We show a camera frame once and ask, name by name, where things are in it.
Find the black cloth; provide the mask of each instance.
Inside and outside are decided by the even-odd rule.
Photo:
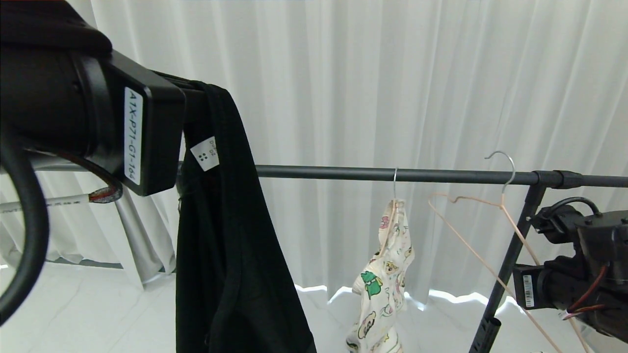
[[[184,127],[176,351],[315,353],[236,105],[218,86],[193,84],[208,114]],[[220,165],[203,171],[190,148],[211,136]]]

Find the white patterned garment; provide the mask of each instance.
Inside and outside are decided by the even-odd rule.
[[[354,282],[362,307],[347,336],[351,353],[403,353],[394,324],[406,309],[404,277],[414,260],[404,206],[402,200],[388,203],[379,226],[380,249]]]

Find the curtain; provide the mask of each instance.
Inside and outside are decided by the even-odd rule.
[[[230,91],[257,164],[628,175],[625,1],[73,0],[114,48],[145,67]],[[89,192],[85,173],[40,172],[47,196]],[[2,179],[2,202],[16,199]],[[263,179],[296,284],[350,286],[377,249],[390,182]],[[432,192],[499,201],[499,185],[397,183],[416,259],[406,284],[488,295],[493,277],[427,204]],[[511,214],[526,188],[506,188]],[[628,208],[626,189],[550,190]],[[49,258],[121,263],[134,283],[173,269],[178,195],[51,209]],[[512,236],[499,210],[439,200],[498,268]],[[581,212],[589,212],[576,206]],[[19,253],[20,215],[0,241]],[[570,255],[531,232],[541,260]],[[520,263],[531,264],[522,253]]]

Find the black metal rod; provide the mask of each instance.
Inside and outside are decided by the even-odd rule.
[[[528,235],[528,231],[530,230],[530,222],[528,219],[529,217],[534,217],[534,215],[536,215],[536,211],[538,210],[539,205],[541,205],[541,201],[545,195],[545,190],[546,187],[541,185],[533,185],[528,189],[523,209],[521,210],[519,220],[517,221],[517,228],[519,228],[523,237]],[[508,246],[508,250],[504,256],[504,262],[502,262],[502,267],[499,270],[498,275],[499,279],[505,284],[508,284],[508,281],[510,280],[512,269],[519,258],[522,247],[523,243],[517,236],[517,233],[513,233],[510,245]],[[493,290],[490,293],[489,302],[486,304],[484,315],[482,316],[480,325],[475,333],[475,338],[471,348],[469,349],[469,353],[488,353],[490,351],[492,342],[495,341],[495,337],[491,337],[491,335],[497,335],[497,330],[487,332],[482,324],[489,322],[495,317],[495,313],[497,313],[497,308],[504,296],[504,292],[504,287],[502,287],[498,281],[495,281]]]
[[[41,171],[85,171],[73,164],[44,166]],[[369,180],[373,182],[391,182],[393,168],[352,168],[336,166],[291,166],[257,165],[257,174],[262,178],[328,179],[328,180]],[[510,179],[509,171],[485,170],[432,170],[398,169],[398,182],[423,183],[466,183],[501,185]],[[538,185],[539,175],[533,171],[518,171],[511,184]],[[557,171],[543,172],[542,184],[557,187],[563,183],[563,176]],[[626,176],[582,175],[581,186],[589,187],[628,187]]]

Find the white cable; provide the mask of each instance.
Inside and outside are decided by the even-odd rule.
[[[89,203],[89,194],[73,195],[65,197],[47,198],[46,206],[56,207],[65,205],[80,205]],[[0,204],[0,214],[10,214],[13,212],[21,212],[22,205],[19,202],[7,202],[6,204]]]

